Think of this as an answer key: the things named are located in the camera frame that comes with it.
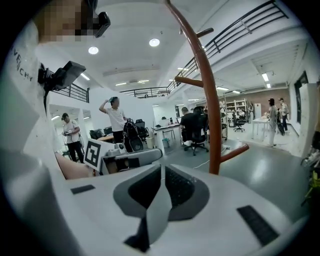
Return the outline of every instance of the white cylinder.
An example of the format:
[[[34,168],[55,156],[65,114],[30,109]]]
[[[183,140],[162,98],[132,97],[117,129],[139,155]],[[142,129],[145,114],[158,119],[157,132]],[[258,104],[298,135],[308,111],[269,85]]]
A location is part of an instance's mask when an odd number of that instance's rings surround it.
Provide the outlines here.
[[[148,149],[153,149],[155,145],[155,141],[153,137],[146,137],[146,145],[148,146]]]

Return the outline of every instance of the floor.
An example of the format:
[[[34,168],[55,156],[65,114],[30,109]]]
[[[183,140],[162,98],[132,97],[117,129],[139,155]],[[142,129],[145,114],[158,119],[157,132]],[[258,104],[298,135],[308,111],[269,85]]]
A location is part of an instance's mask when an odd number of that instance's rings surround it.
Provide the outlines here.
[[[230,132],[229,135],[232,137],[235,133]],[[241,142],[228,139],[225,144],[235,148]],[[308,214],[307,204],[300,206],[308,190],[309,180],[309,172],[300,166],[301,160],[283,149],[259,143],[248,144],[249,150],[220,165],[219,175],[248,186],[277,205],[293,222]],[[176,142],[165,149],[164,156],[157,162],[209,172],[209,158],[209,153],[204,149],[198,149],[196,156],[193,156],[192,150],[184,151]]]
[[[265,131],[265,138],[262,141],[263,136],[263,125],[259,125],[259,131],[257,135],[257,127],[254,127],[254,139],[252,139],[252,124],[246,123],[242,126],[245,130],[241,131],[234,131],[234,128],[228,127],[228,138],[230,140],[237,140],[241,142],[247,143],[255,143],[260,146],[268,146],[269,145],[269,132]],[[289,133],[286,133],[285,136],[282,136],[280,133],[275,134],[274,136],[274,143],[276,144],[275,148],[283,151],[290,152],[293,145],[295,144],[296,140],[298,139],[298,135],[293,129],[291,125],[288,125]]]

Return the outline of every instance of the gray floor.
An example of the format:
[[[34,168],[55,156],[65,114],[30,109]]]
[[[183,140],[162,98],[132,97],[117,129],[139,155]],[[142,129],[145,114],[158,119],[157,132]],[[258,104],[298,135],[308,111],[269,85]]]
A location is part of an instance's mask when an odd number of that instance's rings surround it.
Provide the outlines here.
[[[225,144],[233,148],[238,141]],[[250,144],[250,149],[220,165],[219,175],[237,180],[277,205],[295,222],[308,214],[301,202],[308,190],[309,172],[300,166],[300,158],[275,148]],[[165,150],[161,164],[177,164],[209,172],[209,153],[197,149],[184,151],[177,143]]]

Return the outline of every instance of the ceiling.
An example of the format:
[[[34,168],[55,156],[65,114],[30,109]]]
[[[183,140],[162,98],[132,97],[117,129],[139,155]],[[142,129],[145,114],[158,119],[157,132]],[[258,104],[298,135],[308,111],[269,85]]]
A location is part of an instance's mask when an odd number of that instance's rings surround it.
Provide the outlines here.
[[[171,0],[196,27],[218,0]],[[115,91],[156,87],[185,42],[179,25],[163,0],[99,0],[97,13],[107,12],[111,26],[99,38],[87,36],[81,41],[63,39],[53,45],[60,54],[84,65],[86,74],[103,87]],[[151,47],[149,41],[160,40]],[[96,55],[88,53],[98,47]],[[145,84],[139,80],[149,80]]]
[[[78,121],[78,113],[79,113],[78,108],[50,104],[49,109],[50,109],[50,114],[53,118],[55,116],[60,116],[59,118],[52,120],[53,124],[56,127],[63,125],[63,121],[61,120],[63,113],[67,113],[70,119]],[[91,113],[89,110],[84,109],[83,118],[87,118],[87,117],[91,118]]]
[[[257,52],[247,58],[235,62],[217,72],[214,79],[217,87],[224,87],[228,91],[217,90],[218,96],[224,92],[240,91],[253,92],[268,90],[267,82],[261,74],[266,73],[272,88],[285,88],[286,83],[293,74],[294,67],[299,66],[306,49],[305,40],[294,41]],[[203,99],[203,88],[191,86],[185,93],[189,99]],[[177,95],[176,100],[182,101],[182,96]]]

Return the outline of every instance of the white t-shirt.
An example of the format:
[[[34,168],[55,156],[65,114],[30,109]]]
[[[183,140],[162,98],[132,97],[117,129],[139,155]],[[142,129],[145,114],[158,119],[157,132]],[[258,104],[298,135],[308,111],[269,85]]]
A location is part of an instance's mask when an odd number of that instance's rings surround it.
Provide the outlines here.
[[[57,174],[61,171],[54,152],[61,146],[51,121],[49,104],[46,115],[45,91],[38,83],[40,62],[35,54],[38,41],[38,29],[31,21],[12,45],[3,66],[0,147],[41,159],[50,173]]]
[[[67,132],[67,131],[73,130],[76,127],[79,127],[78,123],[75,120],[70,120],[68,123],[65,123],[65,125],[63,126],[63,131]],[[67,144],[78,142],[78,141],[79,141],[79,132],[68,135],[66,137]]]
[[[123,131],[126,121],[124,120],[125,114],[124,111],[120,108],[113,109],[112,107],[106,109],[107,114],[109,115],[112,131],[119,132]]]

